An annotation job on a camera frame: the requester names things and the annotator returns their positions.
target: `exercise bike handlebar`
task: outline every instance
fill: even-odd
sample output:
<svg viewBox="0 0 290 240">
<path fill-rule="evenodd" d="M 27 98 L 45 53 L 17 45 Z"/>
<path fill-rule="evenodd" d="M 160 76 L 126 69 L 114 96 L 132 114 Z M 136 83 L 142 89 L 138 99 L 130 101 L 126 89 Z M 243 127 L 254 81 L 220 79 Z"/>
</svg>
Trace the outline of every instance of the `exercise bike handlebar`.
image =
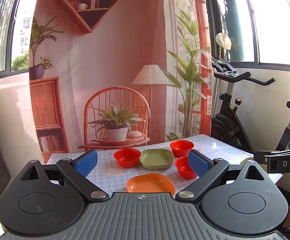
<svg viewBox="0 0 290 240">
<path fill-rule="evenodd" d="M 260 81 L 258 79 L 251 78 L 251 77 L 246 78 L 246 80 L 251 81 L 251 82 L 254 82 L 254 83 L 256 83 L 258 85 L 261 85 L 261 86 L 268 86 L 268 85 L 270 85 L 270 84 L 272 84 L 272 83 L 275 82 L 275 79 L 274 78 L 271 78 L 271 79 L 269 79 L 269 80 L 267 80 L 265 82 Z"/>
<path fill-rule="evenodd" d="M 242 81 L 244 79 L 249 78 L 250 76 L 251 76 L 251 73 L 249 71 L 247 71 L 241 75 L 235 76 L 235 77 L 225 76 L 225 75 L 219 74 L 217 72 L 214 72 L 214 77 L 219 78 L 219 79 L 224 80 L 224 81 L 227 81 L 227 82 L 231 82 L 231 83 L 236 83 L 236 82 Z"/>
</svg>

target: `chair backrest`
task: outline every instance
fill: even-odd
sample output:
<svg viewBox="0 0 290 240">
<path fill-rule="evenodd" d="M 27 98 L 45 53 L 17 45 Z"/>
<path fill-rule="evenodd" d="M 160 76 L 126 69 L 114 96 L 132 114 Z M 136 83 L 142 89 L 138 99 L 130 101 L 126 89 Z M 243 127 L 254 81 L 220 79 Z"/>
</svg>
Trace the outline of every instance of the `chair backrest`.
<svg viewBox="0 0 290 240">
<path fill-rule="evenodd" d="M 146 99 L 137 91 L 126 87 L 110 87 L 98 91 L 87 101 L 84 109 L 84 143 L 90 143 L 93 139 L 102 139 L 104 131 L 98 131 L 91 122 L 101 119 L 102 109 L 111 110 L 110 102 L 117 107 L 134 109 L 145 122 L 137 122 L 131 127 L 131 131 L 140 131 L 147 138 L 148 123 L 150 121 L 149 105 Z"/>
</svg>

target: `red bowl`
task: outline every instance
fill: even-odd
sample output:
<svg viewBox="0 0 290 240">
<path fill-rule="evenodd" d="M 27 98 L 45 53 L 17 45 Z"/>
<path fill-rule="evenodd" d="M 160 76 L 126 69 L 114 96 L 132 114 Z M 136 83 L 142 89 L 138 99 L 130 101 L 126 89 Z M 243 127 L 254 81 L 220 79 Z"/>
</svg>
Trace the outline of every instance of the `red bowl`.
<svg viewBox="0 0 290 240">
<path fill-rule="evenodd" d="M 186 140 L 177 140 L 170 143 L 171 151 L 177 157 L 187 156 L 191 149 L 194 148 L 194 144 Z"/>
<path fill-rule="evenodd" d="M 131 168 L 137 165 L 141 152 L 132 148 L 123 148 L 116 151 L 113 156 L 119 166 L 123 168 Z"/>
<path fill-rule="evenodd" d="M 175 166 L 180 176 L 186 179 L 193 179 L 197 177 L 197 174 L 189 167 L 188 156 L 178 158 L 175 161 Z"/>
</svg>

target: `white flower pot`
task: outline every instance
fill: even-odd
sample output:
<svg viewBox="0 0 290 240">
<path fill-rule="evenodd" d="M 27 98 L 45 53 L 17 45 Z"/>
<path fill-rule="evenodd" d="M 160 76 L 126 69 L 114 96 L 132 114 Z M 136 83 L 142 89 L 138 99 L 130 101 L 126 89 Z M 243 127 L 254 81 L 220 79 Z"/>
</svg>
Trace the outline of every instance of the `white flower pot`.
<svg viewBox="0 0 290 240">
<path fill-rule="evenodd" d="M 106 129 L 106 135 L 109 142 L 123 142 L 126 141 L 128 127 L 120 129 Z"/>
</svg>

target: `plaid tablecloth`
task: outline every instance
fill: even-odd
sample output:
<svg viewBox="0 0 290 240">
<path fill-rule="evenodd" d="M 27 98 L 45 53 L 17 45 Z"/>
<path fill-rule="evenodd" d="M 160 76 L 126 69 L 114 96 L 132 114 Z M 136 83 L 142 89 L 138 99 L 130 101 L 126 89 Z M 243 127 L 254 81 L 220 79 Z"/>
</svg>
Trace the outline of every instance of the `plaid tablecloth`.
<svg viewBox="0 0 290 240">
<path fill-rule="evenodd" d="M 214 158 L 222 158 L 228 161 L 230 164 L 240 164 L 244 159 L 252 157 L 252 154 L 246 153 L 242 150 L 236 149 L 230 145 L 220 142 L 207 135 L 196 135 L 186 140 L 194 143 L 194 149 L 198 150 L 211 160 Z M 164 148 L 171 150 L 169 142 L 160 144 L 148 145 L 137 147 L 136 149 L 143 151 L 147 149 Z M 167 176 L 176 188 L 176 193 L 181 191 L 183 188 L 188 186 L 195 179 L 184 179 L 182 178 L 173 164 L 168 169 L 163 170 L 148 170 L 145 169 L 139 162 L 137 166 L 129 169 L 121 168 L 113 157 L 115 151 L 97 151 L 98 152 L 98 163 L 97 166 L 87 176 L 87 179 L 92 181 L 95 185 L 100 187 L 102 190 L 107 192 L 110 196 L 113 192 L 126 192 L 126 182 L 134 176 L 156 172 Z M 83 154 L 80 153 L 68 153 L 58 154 L 54 153 L 47 164 L 55 164 L 62 158 L 75 159 Z M 276 183 L 281 177 L 281 174 L 269 174 L 269 177 L 274 183 Z"/>
</svg>

